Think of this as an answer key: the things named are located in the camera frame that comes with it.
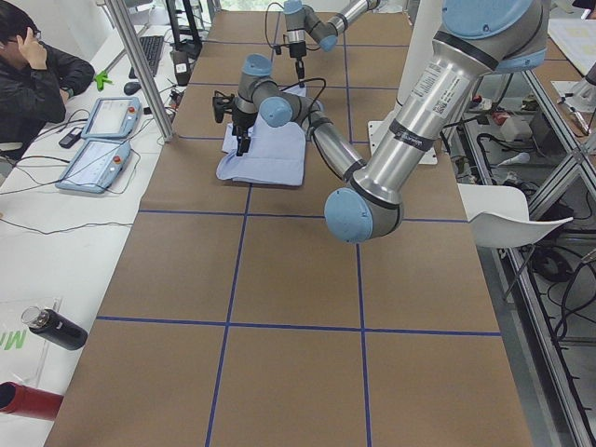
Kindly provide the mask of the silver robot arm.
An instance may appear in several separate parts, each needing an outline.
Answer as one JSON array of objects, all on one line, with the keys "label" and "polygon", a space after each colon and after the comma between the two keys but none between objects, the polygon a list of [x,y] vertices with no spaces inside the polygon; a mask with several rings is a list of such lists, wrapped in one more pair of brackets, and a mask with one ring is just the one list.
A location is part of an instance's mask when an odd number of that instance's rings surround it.
[{"label": "silver robot arm", "polygon": [[214,117],[232,117],[236,153],[246,154],[250,128],[299,125],[343,186],[324,207],[326,225],[340,240],[359,243],[393,232],[401,223],[401,187],[452,119],[479,78],[540,65],[546,55],[545,1],[445,1],[431,57],[370,159],[353,149],[314,99],[283,91],[271,61],[251,54],[237,92],[215,93]]},{"label": "silver robot arm", "polygon": [[285,19],[286,33],[282,35],[282,43],[273,45],[276,55],[280,55],[286,47],[294,60],[294,69],[302,87],[305,82],[305,66],[303,58],[308,47],[306,37],[310,36],[324,52],[331,51],[338,42],[339,36],[361,15],[374,11],[381,5],[377,0],[352,1],[343,10],[335,13],[329,20],[323,21],[314,9],[302,1],[285,1],[282,13]]}]

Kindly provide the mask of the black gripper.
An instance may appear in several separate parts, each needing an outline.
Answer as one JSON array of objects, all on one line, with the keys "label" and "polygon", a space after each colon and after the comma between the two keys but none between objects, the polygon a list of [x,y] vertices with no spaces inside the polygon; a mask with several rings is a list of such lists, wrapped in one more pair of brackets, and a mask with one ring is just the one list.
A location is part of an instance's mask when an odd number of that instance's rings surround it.
[{"label": "black gripper", "polygon": [[232,116],[232,134],[237,135],[236,155],[247,154],[251,145],[251,137],[248,132],[254,126],[257,118],[256,106],[240,96],[225,95],[219,90],[214,91],[211,105],[216,123],[221,124],[225,115]]},{"label": "black gripper", "polygon": [[295,59],[295,71],[297,78],[303,80],[305,78],[305,67],[302,61],[303,57],[306,56],[307,47],[305,41],[293,42],[293,43],[282,43],[274,44],[273,49],[276,55],[280,55],[283,48],[289,50],[290,57]]}]

